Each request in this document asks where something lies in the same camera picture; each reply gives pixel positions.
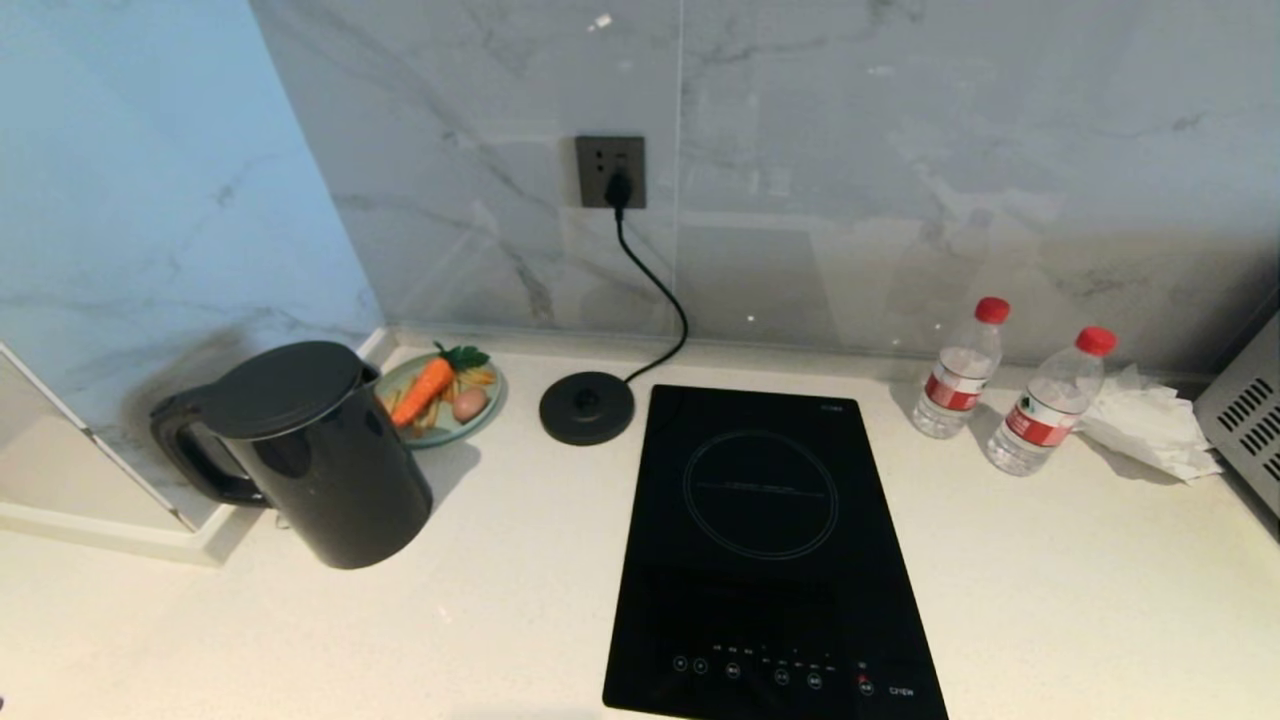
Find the bottle label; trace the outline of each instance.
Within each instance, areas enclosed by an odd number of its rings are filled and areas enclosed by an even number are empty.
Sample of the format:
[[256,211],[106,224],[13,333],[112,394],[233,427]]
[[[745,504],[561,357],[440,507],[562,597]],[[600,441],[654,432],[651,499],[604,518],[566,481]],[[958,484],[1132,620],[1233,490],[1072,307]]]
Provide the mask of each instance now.
[[1079,414],[1061,413],[1023,392],[1018,405],[1005,416],[1009,430],[1019,438],[1041,447],[1062,445],[1071,428],[1080,420]]
[[924,383],[924,395],[934,405],[947,410],[973,410],[978,405],[978,396],[982,395],[982,388],[987,387],[988,379],[991,378],[957,375],[938,363],[933,366],[933,374]]

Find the black electric kettle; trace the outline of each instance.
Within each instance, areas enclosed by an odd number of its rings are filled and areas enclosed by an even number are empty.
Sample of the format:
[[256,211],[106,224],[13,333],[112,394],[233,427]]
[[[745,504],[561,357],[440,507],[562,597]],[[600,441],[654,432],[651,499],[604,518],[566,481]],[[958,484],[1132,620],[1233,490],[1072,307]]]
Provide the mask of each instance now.
[[[151,434],[200,492],[275,507],[323,562],[364,568],[408,544],[431,511],[431,491],[374,395],[378,377],[335,342],[278,347],[160,402]],[[197,424],[242,473],[210,457]]]

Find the cooktop heating circle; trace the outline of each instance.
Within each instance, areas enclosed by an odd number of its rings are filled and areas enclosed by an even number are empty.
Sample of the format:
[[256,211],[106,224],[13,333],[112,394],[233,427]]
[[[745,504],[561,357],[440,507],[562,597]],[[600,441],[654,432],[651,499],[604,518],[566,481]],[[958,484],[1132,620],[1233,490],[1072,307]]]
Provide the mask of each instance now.
[[767,430],[703,443],[685,466],[685,503],[708,537],[756,560],[794,560],[836,528],[831,473],[803,445]]

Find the gray wall socket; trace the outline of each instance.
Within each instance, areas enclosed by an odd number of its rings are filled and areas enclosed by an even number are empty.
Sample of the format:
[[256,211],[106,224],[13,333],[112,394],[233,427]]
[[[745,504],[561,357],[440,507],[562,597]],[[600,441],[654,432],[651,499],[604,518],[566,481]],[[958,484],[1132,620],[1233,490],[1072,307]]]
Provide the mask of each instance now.
[[604,187],[616,169],[626,172],[631,178],[631,201],[627,208],[646,205],[643,137],[577,136],[573,138],[573,149],[577,152],[577,182],[584,208],[609,206],[604,201]]

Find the red bottle cap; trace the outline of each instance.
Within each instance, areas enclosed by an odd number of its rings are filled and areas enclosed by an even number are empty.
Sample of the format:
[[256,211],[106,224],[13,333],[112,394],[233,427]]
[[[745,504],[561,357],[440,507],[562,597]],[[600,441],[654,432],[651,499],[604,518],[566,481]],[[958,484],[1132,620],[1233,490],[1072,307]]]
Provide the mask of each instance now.
[[988,325],[998,325],[1009,316],[1009,302],[1000,297],[983,297],[978,301],[978,309],[973,311],[978,322]]
[[1080,331],[1075,346],[1089,355],[1106,357],[1116,347],[1116,336],[1106,328],[1088,327]]

